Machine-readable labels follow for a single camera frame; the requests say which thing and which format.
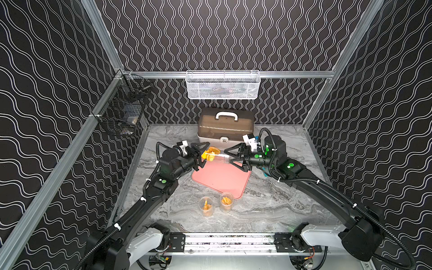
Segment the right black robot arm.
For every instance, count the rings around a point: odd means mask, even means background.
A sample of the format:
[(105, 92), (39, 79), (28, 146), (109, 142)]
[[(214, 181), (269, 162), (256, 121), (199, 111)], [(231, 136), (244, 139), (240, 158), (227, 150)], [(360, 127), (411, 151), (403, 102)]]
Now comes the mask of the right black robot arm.
[[(262, 128), (254, 142), (239, 143), (224, 150), (230, 164), (248, 172), (256, 167), (277, 182), (285, 183), (317, 201), (330, 211), (344, 226), (336, 229), (314, 229), (303, 223), (292, 233), (291, 245), (295, 250), (309, 246), (333, 246), (343, 248), (356, 259), (368, 262), (378, 259), (401, 270), (413, 270), (415, 258), (408, 247), (384, 224), (384, 212), (375, 206), (366, 206), (333, 188), (314, 175), (304, 164), (288, 157), (286, 143), (280, 136)], [(377, 254), (385, 238), (392, 239), (407, 255), (409, 264), (402, 264)]]

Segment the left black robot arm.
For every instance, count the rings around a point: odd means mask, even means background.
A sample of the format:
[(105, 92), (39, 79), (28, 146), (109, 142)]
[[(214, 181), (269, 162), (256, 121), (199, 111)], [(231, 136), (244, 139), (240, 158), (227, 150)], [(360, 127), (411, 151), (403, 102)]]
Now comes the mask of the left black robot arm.
[(182, 176), (205, 166), (202, 155), (210, 144), (166, 146), (161, 153), (162, 146), (157, 142), (156, 168), (143, 185), (142, 195), (110, 227), (87, 239), (84, 255), (75, 269), (127, 270), (149, 251), (169, 247), (168, 235), (161, 230), (151, 228), (142, 234), (139, 231), (143, 222), (173, 195)]

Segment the clear cookie jar handled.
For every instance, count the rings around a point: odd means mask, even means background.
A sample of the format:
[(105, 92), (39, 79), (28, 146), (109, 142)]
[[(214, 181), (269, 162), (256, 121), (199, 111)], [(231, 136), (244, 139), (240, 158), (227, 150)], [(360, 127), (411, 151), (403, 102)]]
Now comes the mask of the clear cookie jar handled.
[(220, 150), (220, 154), (212, 162), (229, 164), (231, 159), (232, 157), (226, 155), (222, 150)]

